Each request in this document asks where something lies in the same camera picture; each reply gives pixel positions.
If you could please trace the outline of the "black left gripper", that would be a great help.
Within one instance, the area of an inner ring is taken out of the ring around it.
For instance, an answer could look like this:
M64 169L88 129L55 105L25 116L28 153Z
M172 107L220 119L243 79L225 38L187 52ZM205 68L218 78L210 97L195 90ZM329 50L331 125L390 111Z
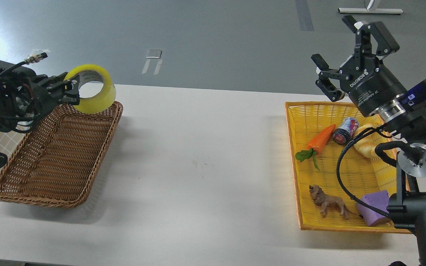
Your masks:
M79 81L65 80L66 74L48 77L37 75L34 80L23 79L22 89L28 96L26 118L28 124L38 124L59 104L77 106L80 104Z

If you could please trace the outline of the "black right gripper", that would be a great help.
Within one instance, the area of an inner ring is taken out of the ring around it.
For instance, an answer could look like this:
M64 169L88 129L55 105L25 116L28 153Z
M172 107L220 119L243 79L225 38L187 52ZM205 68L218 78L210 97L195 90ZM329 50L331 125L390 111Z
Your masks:
M349 56L338 70L330 68L320 54L313 54L311 60L318 68L315 85L332 102L342 100L347 93L364 117L373 116L377 108L407 92L378 59L397 52L400 45L381 21L365 23L351 15L343 16L342 21L355 34L353 56ZM340 80L341 90L331 79Z

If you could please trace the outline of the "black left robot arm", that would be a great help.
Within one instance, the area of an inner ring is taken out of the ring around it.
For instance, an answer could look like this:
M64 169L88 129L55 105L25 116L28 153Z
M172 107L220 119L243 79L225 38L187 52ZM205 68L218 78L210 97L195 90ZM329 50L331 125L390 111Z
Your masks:
M45 58L47 54L40 52L17 64L0 60L0 132L30 133L57 106L80 103L79 75L50 77L27 67ZM7 155L0 153L0 169L6 163Z

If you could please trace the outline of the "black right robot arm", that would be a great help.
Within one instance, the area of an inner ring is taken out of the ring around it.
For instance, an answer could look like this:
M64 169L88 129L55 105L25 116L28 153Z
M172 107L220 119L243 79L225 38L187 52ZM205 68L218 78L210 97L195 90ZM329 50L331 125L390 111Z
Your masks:
M348 94L352 103L365 116L379 116L383 125L358 134L345 146L337 163L348 149L364 137L376 132L396 133L399 141L378 144L375 153L396 168L396 193L391 195L387 216L397 229L416 236L419 264L426 266L426 192L420 192L418 177L426 177L426 79L405 89L383 65L383 57L399 50L399 45L378 21L362 23L351 15L343 22L355 34L353 54L332 69L319 54L311 56L317 66L316 85L333 102Z

